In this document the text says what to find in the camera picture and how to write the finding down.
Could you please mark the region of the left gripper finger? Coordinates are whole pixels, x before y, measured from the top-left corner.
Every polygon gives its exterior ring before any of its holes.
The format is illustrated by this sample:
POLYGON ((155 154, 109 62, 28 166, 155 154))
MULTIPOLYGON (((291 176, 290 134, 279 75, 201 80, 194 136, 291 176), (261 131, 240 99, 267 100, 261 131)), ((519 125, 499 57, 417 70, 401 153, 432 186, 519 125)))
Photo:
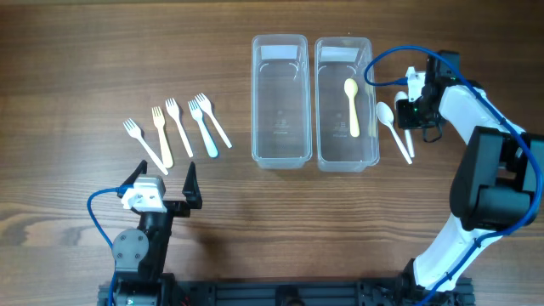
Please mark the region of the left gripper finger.
POLYGON ((202 197, 196 177, 196 165, 193 161, 190 163, 182 194, 191 209, 201 209, 202 197))
POLYGON ((142 160, 139 165, 135 168, 135 170, 128 176, 128 178, 122 183, 122 186, 129 186, 133 185, 136 181, 137 177, 140 174, 147 174, 147 168, 148 168, 148 162, 146 160, 142 160))

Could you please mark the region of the yellow plastic spoon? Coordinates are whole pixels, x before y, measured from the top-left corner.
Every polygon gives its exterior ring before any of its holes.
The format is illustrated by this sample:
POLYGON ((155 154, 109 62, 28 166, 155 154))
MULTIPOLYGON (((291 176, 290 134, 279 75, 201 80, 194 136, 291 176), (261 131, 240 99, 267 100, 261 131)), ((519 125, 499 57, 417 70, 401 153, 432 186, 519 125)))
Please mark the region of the yellow plastic spoon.
POLYGON ((358 85, 357 82, 353 78, 348 78, 344 82, 344 92, 346 96, 348 97, 348 103, 349 103, 349 131, 350 135, 354 138, 357 138, 360 136, 360 126, 359 121, 356 113, 356 107, 355 107, 355 97, 358 93, 358 85))

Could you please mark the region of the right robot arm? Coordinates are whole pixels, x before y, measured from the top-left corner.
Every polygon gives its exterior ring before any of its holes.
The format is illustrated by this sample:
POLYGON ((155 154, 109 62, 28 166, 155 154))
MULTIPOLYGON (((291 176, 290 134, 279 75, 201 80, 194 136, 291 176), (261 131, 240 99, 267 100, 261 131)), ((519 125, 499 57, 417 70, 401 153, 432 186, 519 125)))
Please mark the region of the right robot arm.
POLYGON ((450 292, 489 245, 531 224, 543 196, 543 137, 510 122, 485 91, 459 71, 459 54, 429 52, 425 71, 409 68, 406 97, 396 98, 399 128, 442 129, 466 144, 450 187, 450 216, 406 278, 427 302, 450 292))

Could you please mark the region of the white spoon container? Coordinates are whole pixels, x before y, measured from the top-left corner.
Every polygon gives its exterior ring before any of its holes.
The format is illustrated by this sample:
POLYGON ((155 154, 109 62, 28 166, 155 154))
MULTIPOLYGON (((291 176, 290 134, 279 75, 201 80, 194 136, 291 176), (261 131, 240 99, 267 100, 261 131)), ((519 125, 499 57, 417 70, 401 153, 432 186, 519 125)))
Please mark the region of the white spoon container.
POLYGON ((394 141, 397 144, 399 151, 405 158, 406 162, 408 164, 412 164, 412 159, 409 156, 407 149, 405 148, 404 144, 400 140, 399 135, 394 129, 394 114, 390 107, 382 101, 377 103, 377 118, 381 124, 383 124, 390 130, 390 133, 392 134, 394 141))

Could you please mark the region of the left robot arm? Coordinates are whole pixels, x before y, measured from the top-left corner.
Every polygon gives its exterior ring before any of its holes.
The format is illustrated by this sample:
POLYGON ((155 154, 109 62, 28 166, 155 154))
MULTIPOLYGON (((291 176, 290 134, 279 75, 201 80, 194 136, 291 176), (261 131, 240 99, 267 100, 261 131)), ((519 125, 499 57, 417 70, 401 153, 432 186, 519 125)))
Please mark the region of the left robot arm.
POLYGON ((188 218, 202 207, 202 197, 192 162, 184 181, 183 200, 166 200, 162 177, 147 173, 142 161, 116 190, 125 209, 139 215, 139 224, 126 229, 112 242, 114 277, 106 305, 189 305, 190 298, 172 273, 165 273, 173 220, 188 218))

